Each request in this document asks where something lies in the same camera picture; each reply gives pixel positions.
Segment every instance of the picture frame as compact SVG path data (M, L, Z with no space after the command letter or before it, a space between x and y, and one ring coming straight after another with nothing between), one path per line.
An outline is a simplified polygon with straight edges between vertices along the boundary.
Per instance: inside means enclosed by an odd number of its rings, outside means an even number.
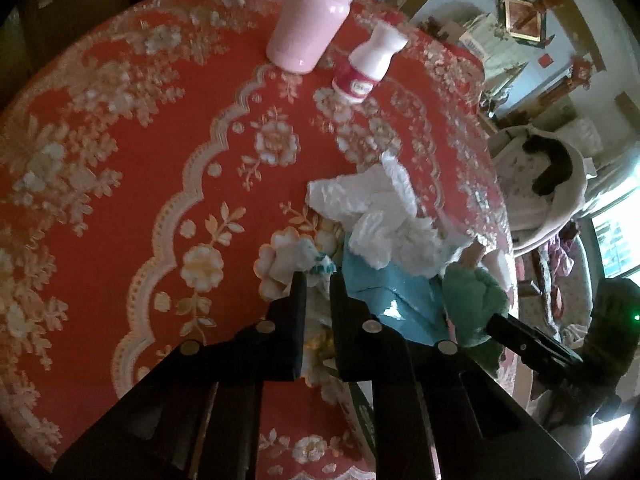
M544 49L546 47L546 11L535 10L538 0L498 0L498 20L520 44ZM535 16L522 28L516 29L518 20L530 12Z

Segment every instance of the white chair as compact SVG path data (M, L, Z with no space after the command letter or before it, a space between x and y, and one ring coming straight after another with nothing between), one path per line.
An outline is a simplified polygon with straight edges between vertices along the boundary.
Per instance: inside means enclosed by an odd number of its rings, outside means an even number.
M489 140L507 207L513 238L514 256L521 256L558 234L575 212L584 205L587 177L582 155L572 145L560 140L571 157L573 171L569 180L556 186L547 197L536 195L531 185L549 166L544 153L526 153L522 145L527 134L555 138L532 126L514 126L501 130Z

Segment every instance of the red tablecloth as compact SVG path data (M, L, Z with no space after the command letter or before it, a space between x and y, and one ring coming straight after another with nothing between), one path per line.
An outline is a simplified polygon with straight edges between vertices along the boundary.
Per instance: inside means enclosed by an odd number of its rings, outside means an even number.
M258 320L278 286L274 246L308 235L335 250L337 226L304 207L309 180L392 150L427 214L509 252L477 60L400 23L408 46L344 107L336 62L398 16L356 0L295 76L264 55L281 2L149 0L70 47L2 117L0 409L42 463L182 339ZM322 379L307 383L266 385L258 478L371 478Z

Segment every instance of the metal screw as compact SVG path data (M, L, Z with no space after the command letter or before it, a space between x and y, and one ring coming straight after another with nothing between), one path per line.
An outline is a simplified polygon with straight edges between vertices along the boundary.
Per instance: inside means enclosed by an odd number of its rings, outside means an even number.
M182 355L196 355L199 351L200 345L193 339L189 339L180 345L180 353Z
M369 319L362 324L362 329L369 334L377 334L382 332L382 325L375 319Z
M444 355L455 355L458 353L458 345L453 341L444 340L438 343L438 350Z
M276 330L276 324L273 321L265 319L255 326L255 329L261 334L270 334Z

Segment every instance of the window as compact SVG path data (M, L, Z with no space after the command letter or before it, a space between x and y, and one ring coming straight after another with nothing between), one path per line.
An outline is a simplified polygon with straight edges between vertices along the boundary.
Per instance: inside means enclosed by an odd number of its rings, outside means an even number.
M620 431L624 429L630 416L625 415L609 422L596 424L591 432L591 440L584 451L585 473L588 473L615 444Z
M617 189L610 205L591 220L606 278L621 276L640 285L640 165Z

